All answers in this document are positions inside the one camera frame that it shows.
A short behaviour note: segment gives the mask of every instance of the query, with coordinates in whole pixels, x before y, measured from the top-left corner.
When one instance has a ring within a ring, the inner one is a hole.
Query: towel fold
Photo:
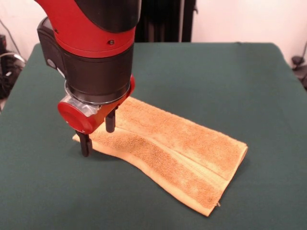
[[[136,166],[173,197],[209,216],[248,147],[223,133],[129,97],[114,133],[102,124],[93,148]]]

